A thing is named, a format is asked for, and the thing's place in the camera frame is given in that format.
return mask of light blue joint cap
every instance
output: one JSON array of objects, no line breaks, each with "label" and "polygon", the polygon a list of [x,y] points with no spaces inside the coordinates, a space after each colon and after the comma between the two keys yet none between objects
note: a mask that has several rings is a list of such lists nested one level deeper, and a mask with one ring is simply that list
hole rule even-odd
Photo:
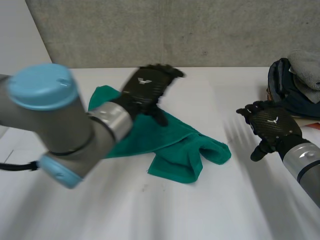
[{"label": "light blue joint cap", "polygon": [[74,189],[83,180],[78,174],[47,155],[39,159],[38,167],[68,189]]},{"label": "light blue joint cap", "polygon": [[70,70],[53,63],[30,66],[10,77],[7,92],[14,103],[36,111],[57,110],[78,97]]}]

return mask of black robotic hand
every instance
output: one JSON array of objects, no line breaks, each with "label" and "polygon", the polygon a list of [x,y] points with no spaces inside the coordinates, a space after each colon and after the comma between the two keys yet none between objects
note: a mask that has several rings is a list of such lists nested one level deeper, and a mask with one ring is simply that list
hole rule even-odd
[{"label": "black robotic hand", "polygon": [[152,116],[161,126],[167,126],[168,120],[157,103],[167,87],[175,78],[184,77],[184,73],[170,65],[147,65],[140,67],[124,85],[121,96],[112,102],[121,105],[131,115]]},{"label": "black robotic hand", "polygon": [[255,101],[236,112],[244,116],[253,133],[262,139],[250,156],[255,162],[268,153],[279,152],[278,147],[287,136],[302,139],[302,132],[296,121],[284,108],[271,101]]}]

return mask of wrist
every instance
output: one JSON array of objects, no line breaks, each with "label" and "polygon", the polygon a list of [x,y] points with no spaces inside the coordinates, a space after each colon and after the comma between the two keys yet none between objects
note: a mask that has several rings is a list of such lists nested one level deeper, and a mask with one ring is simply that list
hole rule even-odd
[{"label": "wrist", "polygon": [[291,134],[282,137],[281,140],[276,144],[275,149],[283,160],[287,152],[289,152],[292,148],[305,143],[310,143],[310,141],[302,138],[302,136]]},{"label": "wrist", "polygon": [[122,94],[119,97],[112,99],[110,102],[123,107],[129,113],[132,121],[134,121],[137,115],[140,113],[139,105],[137,105],[134,102],[134,99],[128,94]]}]

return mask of dark blue cloth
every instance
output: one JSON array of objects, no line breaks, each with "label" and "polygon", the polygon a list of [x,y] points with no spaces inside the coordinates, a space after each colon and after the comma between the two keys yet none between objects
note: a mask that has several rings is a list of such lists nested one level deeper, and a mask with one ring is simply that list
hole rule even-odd
[{"label": "dark blue cloth", "polygon": [[268,73],[268,89],[275,103],[284,107],[293,116],[320,120],[320,102],[311,102],[294,83],[291,65],[287,58],[274,62]]}]

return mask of logo on hand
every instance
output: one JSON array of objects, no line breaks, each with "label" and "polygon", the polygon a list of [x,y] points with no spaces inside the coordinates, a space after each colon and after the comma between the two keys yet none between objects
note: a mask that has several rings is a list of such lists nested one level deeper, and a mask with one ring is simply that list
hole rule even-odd
[{"label": "logo on hand", "polygon": [[138,77],[138,81],[139,81],[139,84],[148,84],[152,82],[150,80],[144,80],[143,78],[140,78],[140,77]]},{"label": "logo on hand", "polygon": [[278,117],[276,117],[275,120],[267,120],[267,122],[277,124],[277,122],[278,122]]}]

